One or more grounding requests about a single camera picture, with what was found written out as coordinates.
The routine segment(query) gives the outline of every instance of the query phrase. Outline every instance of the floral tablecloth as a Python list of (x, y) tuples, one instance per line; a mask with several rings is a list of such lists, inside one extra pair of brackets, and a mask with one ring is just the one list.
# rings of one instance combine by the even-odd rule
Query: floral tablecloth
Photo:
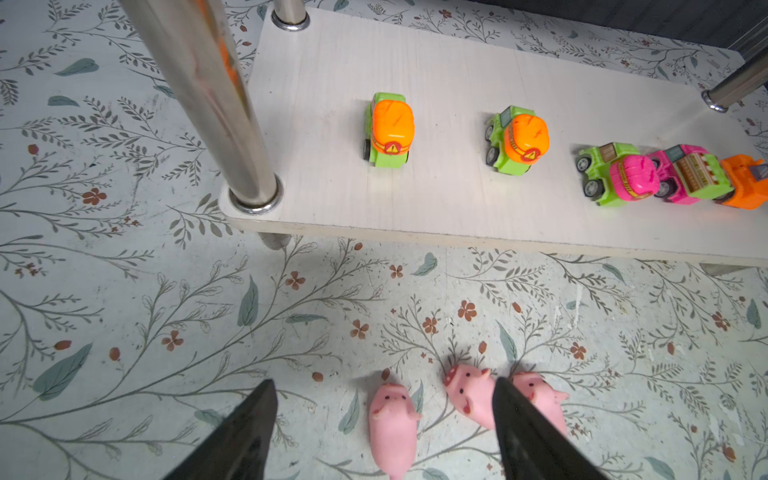
[[(461, 0), (314, 0), (381, 22), (710, 87), (732, 51)], [(247, 72), (266, 3), (227, 14)], [(160, 478), (264, 378), (269, 478), (381, 476), (367, 400), (417, 409), (406, 478), (501, 478), (454, 362), (540, 372), (609, 478), (768, 475), (768, 271), (230, 228), (220, 176), (117, 2), (0, 2), (3, 478)], [(764, 89), (731, 114), (768, 151)]]

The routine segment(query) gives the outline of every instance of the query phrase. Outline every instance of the chrome ring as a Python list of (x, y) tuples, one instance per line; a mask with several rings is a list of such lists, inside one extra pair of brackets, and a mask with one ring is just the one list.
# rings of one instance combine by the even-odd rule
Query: chrome ring
[(275, 196), (272, 197), (272, 200), (265, 203), (264, 205), (254, 207), (251, 205), (243, 204), (242, 202), (240, 202), (240, 200), (237, 199), (235, 194), (232, 192), (231, 188), (230, 188), (230, 202), (232, 202), (234, 207), (237, 208), (239, 211), (243, 212), (244, 214), (248, 214), (248, 215), (265, 214), (266, 212), (272, 210), (274, 207), (277, 207), (277, 205), (283, 199), (283, 182), (280, 181), (280, 177), (278, 177), (277, 175), (275, 175), (275, 181), (277, 182), (277, 191), (275, 192)]
[(280, 20), (280, 17), (277, 16), (277, 13), (275, 13), (274, 10), (272, 10), (272, 23), (277, 25), (278, 28), (282, 28), (283, 30), (287, 31), (301, 31), (304, 28), (307, 28), (310, 26), (310, 14), (307, 13), (306, 17), (301, 21), (301, 23), (297, 23), (295, 25), (283, 22)]
[(719, 106), (718, 104), (716, 104), (715, 102), (712, 101), (712, 99), (710, 98), (710, 91), (709, 90), (702, 91), (701, 92), (701, 97), (704, 100), (704, 103), (707, 104), (707, 106), (709, 108), (711, 108), (712, 110), (715, 110), (716, 112), (721, 113), (721, 114), (724, 114), (725, 112), (728, 111), (728, 107), (721, 107), (721, 106)]

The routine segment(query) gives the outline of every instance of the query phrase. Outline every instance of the rubber pig toy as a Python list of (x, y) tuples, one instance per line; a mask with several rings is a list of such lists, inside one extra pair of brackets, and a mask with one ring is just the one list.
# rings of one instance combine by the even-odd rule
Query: rubber pig toy
[(496, 428), (492, 405), (495, 387), (490, 369), (456, 364), (445, 376), (445, 391), (456, 410), (489, 430)]
[(554, 425), (563, 435), (568, 434), (568, 427), (565, 425), (563, 416), (563, 407), (560, 402), (568, 400), (565, 392), (558, 392), (551, 385), (546, 383), (538, 373), (524, 372), (513, 375), (510, 378), (520, 393), (528, 397), (534, 407)]
[(401, 480), (413, 465), (416, 423), (421, 419), (404, 386), (385, 383), (376, 391), (368, 414), (371, 450), (373, 461), (390, 480)]

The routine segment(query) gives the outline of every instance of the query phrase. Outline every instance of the metal pole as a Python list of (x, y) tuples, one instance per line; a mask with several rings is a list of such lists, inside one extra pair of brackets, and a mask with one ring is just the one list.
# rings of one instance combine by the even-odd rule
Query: metal pole
[(768, 48), (752, 57), (712, 90), (701, 92), (712, 110), (725, 113), (728, 107), (768, 81)]
[(241, 210), (280, 201), (220, 0), (121, 0)]
[(272, 22), (283, 30), (298, 31), (310, 25), (304, 0), (275, 0)]

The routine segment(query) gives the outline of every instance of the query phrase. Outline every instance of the toy truck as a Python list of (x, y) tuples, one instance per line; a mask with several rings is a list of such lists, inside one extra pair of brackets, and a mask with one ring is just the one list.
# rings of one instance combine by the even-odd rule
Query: toy truck
[(578, 153), (576, 170), (587, 176), (584, 195), (605, 207), (643, 200), (659, 190), (653, 161), (634, 145), (612, 143)]
[(691, 205), (733, 191), (717, 158), (702, 147), (676, 145), (648, 155), (659, 173), (655, 196), (673, 204)]
[(366, 108), (362, 157), (377, 167), (400, 168), (408, 161), (414, 134), (413, 111), (406, 98), (379, 92)]
[(509, 106), (488, 121), (491, 147), (485, 163), (507, 175), (522, 175), (549, 150), (547, 124), (533, 110)]
[(768, 200), (768, 164), (747, 155), (736, 155), (720, 162), (733, 184), (733, 190), (715, 201), (728, 207), (754, 210)]

